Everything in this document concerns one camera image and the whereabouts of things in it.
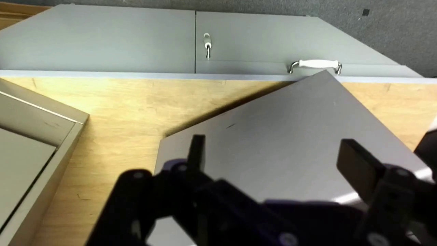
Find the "wooden table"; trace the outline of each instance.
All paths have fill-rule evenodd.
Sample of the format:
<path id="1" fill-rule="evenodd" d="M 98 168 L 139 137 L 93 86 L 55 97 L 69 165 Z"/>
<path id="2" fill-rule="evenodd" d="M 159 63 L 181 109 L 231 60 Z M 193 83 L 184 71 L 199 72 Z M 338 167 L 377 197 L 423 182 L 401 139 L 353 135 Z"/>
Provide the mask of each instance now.
<path id="1" fill-rule="evenodd" d="M 153 170 L 159 141 L 284 82 L 5 78 L 89 113 L 35 245 L 82 245 L 118 175 Z M 437 85 L 343 83 L 411 150 L 437 113 Z"/>

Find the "drawer handle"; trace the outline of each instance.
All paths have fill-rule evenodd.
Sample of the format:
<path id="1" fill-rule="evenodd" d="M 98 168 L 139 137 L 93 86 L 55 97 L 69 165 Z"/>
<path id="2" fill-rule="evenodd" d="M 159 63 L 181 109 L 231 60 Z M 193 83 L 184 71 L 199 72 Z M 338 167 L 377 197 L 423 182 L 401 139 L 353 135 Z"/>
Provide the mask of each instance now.
<path id="1" fill-rule="evenodd" d="M 328 68 L 328 67 L 332 67 L 335 71 L 335 74 L 339 75 L 341 73 L 341 68 L 343 67 L 343 65 L 341 65 L 341 63 L 339 63 L 338 61 L 328 61 L 328 60 L 299 60 L 296 62 L 293 62 L 293 64 L 291 64 L 290 69 L 288 70 L 288 72 L 290 74 L 293 73 L 293 67 L 295 67 L 296 65 L 298 65 L 299 67 L 311 67 L 311 68 Z"/>
<path id="2" fill-rule="evenodd" d="M 211 48 L 212 48 L 211 36 L 209 35 L 209 33 L 205 33 L 203 35 L 203 43 L 205 43 L 206 59 L 209 60 L 211 58 Z"/>

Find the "cabinet door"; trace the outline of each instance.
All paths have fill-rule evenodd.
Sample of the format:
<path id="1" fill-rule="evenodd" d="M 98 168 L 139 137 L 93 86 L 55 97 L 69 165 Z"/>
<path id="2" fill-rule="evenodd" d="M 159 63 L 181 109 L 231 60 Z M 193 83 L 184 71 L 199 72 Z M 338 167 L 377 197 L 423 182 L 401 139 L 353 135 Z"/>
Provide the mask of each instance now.
<path id="1" fill-rule="evenodd" d="M 228 180 L 257 201 L 357 202 L 336 167 L 343 138 L 355 139 L 383 163 L 412 172 L 428 169 L 327 72 L 162 139 L 155 173 L 165 161 L 187 157 L 193 134 L 206 135 L 204 172 Z M 175 227 L 161 222 L 150 244 L 192 245 L 183 236 L 165 237 Z"/>
<path id="2" fill-rule="evenodd" d="M 211 37 L 210 60 L 205 33 Z M 315 59 L 338 60 L 345 76 L 410 70 L 317 17 L 197 12 L 196 73 L 287 74 L 291 63 Z"/>
<path id="3" fill-rule="evenodd" d="M 0 31 L 4 70 L 194 73 L 194 11 L 58 5 Z"/>
<path id="4" fill-rule="evenodd" d="M 0 128 L 0 225 L 19 204 L 55 147 Z"/>

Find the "white drawer handle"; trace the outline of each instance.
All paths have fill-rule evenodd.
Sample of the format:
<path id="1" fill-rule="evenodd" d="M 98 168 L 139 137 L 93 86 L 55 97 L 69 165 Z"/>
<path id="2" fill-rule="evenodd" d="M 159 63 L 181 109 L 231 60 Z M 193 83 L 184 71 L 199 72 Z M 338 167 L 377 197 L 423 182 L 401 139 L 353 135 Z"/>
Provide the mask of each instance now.
<path id="1" fill-rule="evenodd" d="M 335 70 L 335 74 L 339 75 L 341 73 L 341 68 L 343 67 L 341 63 L 338 61 L 328 61 L 328 60 L 299 60 L 297 62 L 293 62 L 290 66 L 288 72 L 290 74 L 293 73 L 293 67 L 298 65 L 299 67 L 310 67 L 310 68 L 328 68 L 332 67 Z"/>
<path id="2" fill-rule="evenodd" d="M 212 48 L 211 36 L 209 35 L 209 33 L 205 33 L 203 35 L 203 43 L 205 43 L 206 59 L 209 60 L 209 58 L 211 58 L 211 48 Z"/>

